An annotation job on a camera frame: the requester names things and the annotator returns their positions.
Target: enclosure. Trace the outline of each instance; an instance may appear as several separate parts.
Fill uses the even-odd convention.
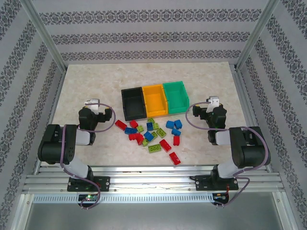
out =
[[[0,0],[0,228],[307,229],[306,4]],[[209,96],[227,110],[227,128],[259,126],[272,158],[245,173],[251,183],[224,209],[189,180],[231,158],[230,146],[212,145],[182,113]],[[172,145],[178,166],[115,126],[93,146],[76,146],[95,176],[111,178],[101,204],[86,211],[67,192],[69,176],[37,151],[48,124],[77,125],[92,98],[127,125],[146,128],[157,115],[168,143],[166,122],[183,128]]]

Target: wall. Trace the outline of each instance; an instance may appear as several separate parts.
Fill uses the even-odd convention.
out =
[[[307,229],[306,3],[279,2],[241,71],[300,229]]]
[[[267,0],[34,0],[63,58],[76,63],[235,64]]]
[[[17,0],[0,0],[0,230],[9,228],[61,72]]]

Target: lime green lego brick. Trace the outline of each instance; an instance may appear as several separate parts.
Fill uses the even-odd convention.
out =
[[[148,146],[149,153],[161,151],[160,144]]]
[[[153,123],[153,124],[155,123],[155,121],[154,121],[153,118],[148,118],[148,119],[147,119],[147,122],[151,122],[151,123]]]
[[[148,140],[145,138],[143,141],[143,146],[146,147],[148,145]]]
[[[158,137],[158,135],[157,135],[156,132],[152,132],[152,135],[153,135],[153,140],[156,139],[156,138]]]
[[[138,130],[139,133],[144,131],[143,126],[137,126],[136,129]]]
[[[159,128],[159,129],[157,130],[157,134],[158,134],[161,138],[163,138],[163,137],[166,136],[166,132],[164,132],[164,130],[161,129],[161,128]]]
[[[158,123],[153,123],[153,129],[154,129],[154,130],[159,129],[159,124],[158,124]]]

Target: marble table surface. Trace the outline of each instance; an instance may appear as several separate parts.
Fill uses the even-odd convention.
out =
[[[78,111],[91,98],[99,98],[100,102],[112,106],[116,118],[125,122],[122,89],[172,81],[184,82],[190,104],[205,101],[209,96],[219,96],[220,103],[227,110],[226,127],[246,124],[227,62],[69,65],[53,123],[78,124]],[[192,111],[189,118],[194,124],[207,127],[205,121],[192,115]],[[181,120],[183,128],[180,145],[173,146],[171,129],[167,129],[165,124],[167,120],[177,119]],[[184,114],[155,118],[155,121],[167,132],[165,139],[172,146],[169,153],[174,151],[181,165],[219,164],[231,157],[230,146],[213,146],[208,142],[207,131],[190,126]],[[146,127],[146,120],[138,123]],[[110,124],[100,123],[96,129]],[[150,145],[158,144],[160,140],[158,137]],[[85,164],[104,166],[172,165],[169,153],[162,150],[150,154],[147,147],[129,141],[128,135],[116,126],[97,133],[94,145],[76,146],[75,150],[76,156]]]

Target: purple cable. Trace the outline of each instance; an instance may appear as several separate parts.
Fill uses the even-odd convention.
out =
[[[112,123],[108,128],[106,128],[106,129],[104,129],[104,130],[91,131],[91,130],[84,130],[84,129],[81,129],[81,131],[98,132],[98,133],[101,133],[101,132],[104,132],[104,131],[109,130],[109,129],[114,125],[115,119],[116,119],[116,115],[115,115],[115,111],[112,109],[112,107],[110,107],[110,106],[108,106],[108,105],[106,105],[106,104],[102,104],[102,103],[95,103],[95,104],[99,104],[99,105],[103,105],[103,106],[105,106],[105,107],[109,107],[109,108],[112,110],[112,112],[113,112],[113,114],[114,114],[114,121],[113,121],[113,123]],[[100,191],[99,186],[98,186],[96,183],[94,183],[94,182],[92,182],[92,181],[90,181],[90,180],[87,180],[87,179],[85,179],[85,178],[79,177],[79,176],[77,176],[77,175],[74,175],[74,174],[70,173],[69,171],[67,171],[67,170],[64,168],[63,159],[64,159],[64,151],[65,151],[65,130],[66,130],[66,125],[64,125],[64,127],[63,127],[63,132],[62,132],[62,148],[61,148],[61,158],[60,158],[59,164],[60,164],[62,170],[63,170],[65,173],[67,173],[69,176],[73,176],[73,177],[78,178],[78,179],[80,179],[80,180],[86,181],[86,182],[88,182],[88,183],[90,183],[90,184],[93,184],[93,185],[97,188],[98,194],[97,194],[97,199],[96,199],[95,203],[93,203],[93,204],[92,204],[91,206],[89,206],[89,207],[83,207],[83,206],[82,206],[83,202],[86,201],[86,199],[85,199],[85,200],[82,200],[81,203],[80,203],[81,209],[87,209],[87,210],[89,210],[89,209],[91,209],[91,208],[94,208],[94,207],[98,204],[99,199],[100,199],[101,191]]]
[[[190,110],[191,107],[193,107],[193,106],[195,106],[195,105],[197,105],[197,104],[210,104],[210,102],[198,102],[198,103],[195,103],[195,104],[191,105],[191,106],[187,109],[187,111],[186,111],[186,120],[187,120],[187,122],[188,122],[191,126],[193,126],[193,127],[195,127],[195,128],[198,128],[198,129],[202,129],[202,130],[215,130],[215,131],[227,131],[227,130],[229,130],[229,129],[224,129],[224,128],[204,128],[204,127],[199,127],[199,126],[196,126],[196,125],[192,124],[192,123],[189,121],[189,119],[188,119],[188,112],[189,112],[189,110]],[[264,146],[264,151],[265,151],[264,160],[263,160],[263,162],[262,162],[260,165],[254,167],[254,168],[242,169],[242,170],[236,172],[233,176],[234,176],[236,179],[247,179],[247,180],[248,180],[247,183],[245,184],[245,186],[243,186],[243,188],[242,188],[242,189],[241,189],[241,190],[240,190],[230,201],[228,201],[227,204],[222,204],[221,202],[215,201],[215,203],[220,204],[219,206],[217,205],[217,207],[225,207],[225,206],[231,204],[231,203],[232,203],[232,202],[243,192],[243,190],[248,186],[248,184],[249,184],[249,182],[250,182],[250,179],[249,179],[248,177],[238,177],[239,174],[241,174],[241,173],[243,173],[243,172],[246,172],[246,171],[251,171],[251,170],[256,170],[256,169],[258,169],[258,168],[261,168],[263,165],[265,165],[265,163],[267,162],[268,157],[269,157],[268,146],[267,146],[267,144],[265,143],[265,140],[263,139],[263,137],[262,137],[259,133],[257,133],[254,129],[251,129],[251,128],[249,128],[249,127],[241,126],[240,128],[242,128],[242,129],[247,129],[248,131],[250,131],[250,132],[252,132],[253,134],[255,134],[255,135],[261,140],[261,142],[263,143],[263,146]]]

